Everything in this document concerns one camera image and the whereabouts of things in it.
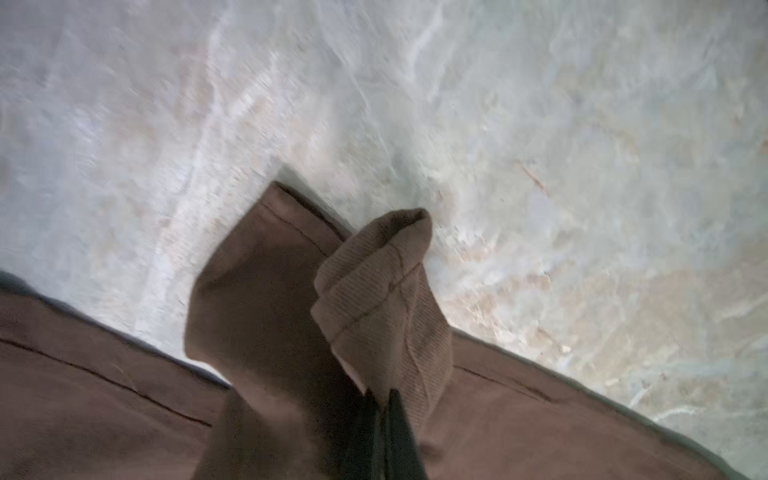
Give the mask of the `brown trousers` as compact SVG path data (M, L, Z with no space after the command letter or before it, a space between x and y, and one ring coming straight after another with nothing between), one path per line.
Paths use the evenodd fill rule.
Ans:
M368 390L400 392L428 479L725 479L728 470L528 361L456 333L432 221L350 233L272 183L193 287L204 374L21 289L1 291L5 479L339 479Z

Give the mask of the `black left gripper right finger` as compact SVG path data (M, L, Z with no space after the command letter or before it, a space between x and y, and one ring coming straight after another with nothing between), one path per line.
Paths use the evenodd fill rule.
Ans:
M427 480L400 392L391 389L383 418L384 478Z

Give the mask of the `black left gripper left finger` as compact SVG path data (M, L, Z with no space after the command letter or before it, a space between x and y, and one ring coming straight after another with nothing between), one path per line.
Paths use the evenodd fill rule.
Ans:
M341 462L339 479L377 480L383 478L382 410L368 390L361 402Z

